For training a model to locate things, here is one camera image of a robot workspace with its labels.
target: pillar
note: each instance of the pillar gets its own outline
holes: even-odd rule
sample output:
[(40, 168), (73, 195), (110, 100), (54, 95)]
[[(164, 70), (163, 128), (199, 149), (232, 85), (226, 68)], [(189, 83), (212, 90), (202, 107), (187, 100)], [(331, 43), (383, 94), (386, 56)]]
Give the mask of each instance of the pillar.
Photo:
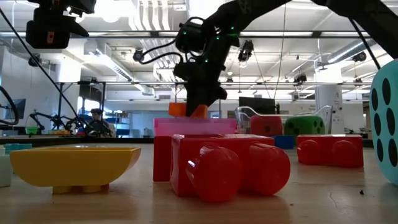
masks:
[[(320, 83), (339, 83), (343, 81), (341, 67), (328, 65), (315, 69), (315, 81)], [(326, 105), (333, 106), (331, 115), (331, 134), (344, 134), (343, 93), (341, 85), (322, 85), (315, 88), (317, 110)]]

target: ceiling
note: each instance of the ceiling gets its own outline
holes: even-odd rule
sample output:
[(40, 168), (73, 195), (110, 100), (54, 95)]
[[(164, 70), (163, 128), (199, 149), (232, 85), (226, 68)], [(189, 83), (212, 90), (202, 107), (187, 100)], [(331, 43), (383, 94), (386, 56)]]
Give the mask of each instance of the ceiling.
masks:
[[(139, 3), (139, 10), (134, 11), (134, 4), (132, 2)], [(111, 32), (111, 31), (132, 31), (140, 30), (137, 26), (137, 22), (132, 26), (131, 19), (139, 14), (139, 23), (143, 30), (159, 30), (157, 29), (157, 23), (160, 24), (161, 29), (178, 30), (178, 25), (181, 22), (185, 22), (190, 16), (207, 17), (212, 12), (216, 11), (220, 4), (226, 2), (225, 0), (163, 0), (163, 1), (151, 1), (151, 0), (97, 0), (101, 2), (101, 7), (106, 9), (98, 10), (96, 14), (89, 15), (80, 22), (87, 31), (97, 32)], [(167, 21), (169, 27), (164, 26), (164, 11), (162, 11), (162, 5), (167, 2)], [(398, 0), (387, 0), (384, 1), (396, 14), (398, 13)], [(159, 5), (159, 15), (157, 19), (154, 19), (152, 15), (153, 7)], [(14, 23), (14, 27), (24, 32), (25, 24), (33, 17), (33, 10), (35, 4), (18, 1), (0, 1), (1, 9), (6, 13), (6, 16)], [(116, 22), (106, 22), (103, 17), (119, 17)], [(328, 32), (337, 31), (354, 31), (349, 20), (344, 17), (340, 17), (335, 13), (331, 12), (325, 7), (320, 7), (307, 0), (293, 0), (292, 2), (284, 6), (273, 10), (272, 12), (261, 16), (260, 18), (253, 21), (246, 30), (294, 30), (294, 31), (313, 31), (313, 30), (327, 30)], [(7, 24), (1, 20), (0, 30), (10, 30)], [(154, 66), (157, 68), (167, 68), (159, 70), (160, 80), (167, 80), (169, 78), (163, 78), (163, 73), (170, 73), (173, 64), (169, 62), (177, 63), (177, 58), (168, 58), (163, 62), (151, 63), (148, 65), (140, 65), (133, 61), (132, 55), (138, 48), (148, 49), (156, 45), (164, 44), (171, 41), (172, 39), (135, 39), (135, 38), (106, 38), (102, 36), (100, 39), (96, 39), (99, 44), (106, 44), (111, 48), (111, 54), (114, 61), (117, 61), (123, 68), (125, 68), (136, 80), (140, 81), (159, 81), (154, 75)], [(297, 72), (292, 72), (295, 68), (301, 64), (307, 62), (310, 59), (314, 59), (317, 55), (330, 55), (339, 49), (349, 45), (356, 39), (291, 39), (291, 38), (255, 38), (252, 39), (254, 43), (253, 56), (247, 62), (247, 65), (240, 65), (238, 63), (239, 49), (232, 47), (228, 58), (225, 62), (226, 71), (222, 72), (220, 81), (225, 82), (228, 77), (232, 77), (234, 82), (261, 82), (263, 78), (267, 82), (285, 82), (286, 80), (292, 81), (293, 78), (298, 75)], [(72, 48), (84, 48), (84, 43), (80, 41), (72, 42), (70, 49)], [(379, 60), (381, 65), (390, 62), (392, 59), (386, 55), (385, 51), (378, 45), (372, 46), (372, 50)], [(341, 71), (343, 80), (346, 82), (352, 82), (355, 75), (361, 76), (364, 74), (370, 74), (376, 71), (376, 66), (373, 61), (368, 59), (365, 62), (357, 62), (354, 64), (353, 61), (346, 61), (341, 63)], [(100, 61), (95, 60), (91, 55), (75, 54), (76, 58), (79, 58), (83, 64), (83, 76), (97, 77), (99, 80), (106, 81), (123, 81), (119, 75), (114, 73), (107, 66), (104, 66)], [(313, 74), (315, 73), (314, 68), (310, 66), (305, 71), (308, 82), (313, 81)], [(372, 78), (368, 78), (366, 82), (371, 82)], [(118, 89), (133, 90), (132, 86), (119, 86)], [(263, 88), (259, 86), (244, 86), (243, 88)]]

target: green toy block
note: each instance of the green toy block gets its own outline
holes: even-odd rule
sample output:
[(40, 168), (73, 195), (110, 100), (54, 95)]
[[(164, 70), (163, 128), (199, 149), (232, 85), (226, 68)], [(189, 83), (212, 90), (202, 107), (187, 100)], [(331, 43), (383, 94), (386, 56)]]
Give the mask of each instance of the green toy block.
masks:
[(299, 134), (325, 134), (325, 124), (318, 116), (294, 116), (286, 120), (284, 131), (285, 135), (294, 137), (296, 145)]

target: clear plastic container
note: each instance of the clear plastic container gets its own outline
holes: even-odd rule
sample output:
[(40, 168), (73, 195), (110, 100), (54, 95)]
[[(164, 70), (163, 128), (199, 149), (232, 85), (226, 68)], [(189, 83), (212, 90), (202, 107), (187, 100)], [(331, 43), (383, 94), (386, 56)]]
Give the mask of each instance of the clear plastic container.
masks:
[(155, 118), (155, 136), (173, 134), (235, 134), (236, 120), (190, 119), (190, 118)]
[(236, 121), (238, 124), (239, 134), (251, 134), (251, 117), (253, 116), (278, 116), (282, 120), (282, 125), (285, 124), (288, 118), (294, 116), (318, 116), (325, 124), (325, 134), (331, 134), (331, 113), (332, 106), (324, 106), (315, 112), (299, 113), (299, 114), (258, 114), (248, 106), (240, 106), (235, 109)]

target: orange block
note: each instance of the orange block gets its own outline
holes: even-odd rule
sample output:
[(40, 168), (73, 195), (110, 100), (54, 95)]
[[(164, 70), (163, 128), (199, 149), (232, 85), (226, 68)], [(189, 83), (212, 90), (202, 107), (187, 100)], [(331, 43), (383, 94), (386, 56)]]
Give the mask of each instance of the orange block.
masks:
[[(169, 115), (174, 117), (185, 117), (185, 111), (187, 110), (186, 103), (170, 103), (169, 104)], [(193, 112), (190, 118), (201, 118), (207, 119), (208, 107), (206, 105), (199, 105)]]

